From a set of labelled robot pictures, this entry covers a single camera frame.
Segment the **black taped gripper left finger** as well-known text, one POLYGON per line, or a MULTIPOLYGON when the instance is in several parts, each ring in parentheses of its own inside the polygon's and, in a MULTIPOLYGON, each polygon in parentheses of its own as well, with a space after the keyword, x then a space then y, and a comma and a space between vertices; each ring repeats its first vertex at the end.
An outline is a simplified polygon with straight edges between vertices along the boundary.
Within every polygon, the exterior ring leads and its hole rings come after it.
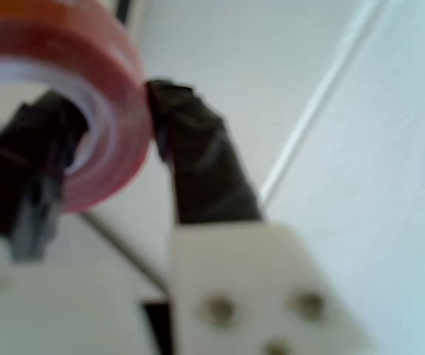
POLYGON ((42 260, 63 210, 65 171, 87 130, 80 109, 49 91, 0 132, 0 238, 13 260, 42 260))

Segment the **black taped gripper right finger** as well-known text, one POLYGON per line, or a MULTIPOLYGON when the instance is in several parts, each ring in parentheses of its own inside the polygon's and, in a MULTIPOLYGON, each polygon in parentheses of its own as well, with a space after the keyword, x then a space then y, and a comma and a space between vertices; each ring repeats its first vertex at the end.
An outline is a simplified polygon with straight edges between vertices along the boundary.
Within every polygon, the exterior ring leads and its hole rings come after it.
POLYGON ((371 339, 291 229, 266 221, 223 120, 189 87, 147 84, 173 182, 163 354, 369 354, 371 339))

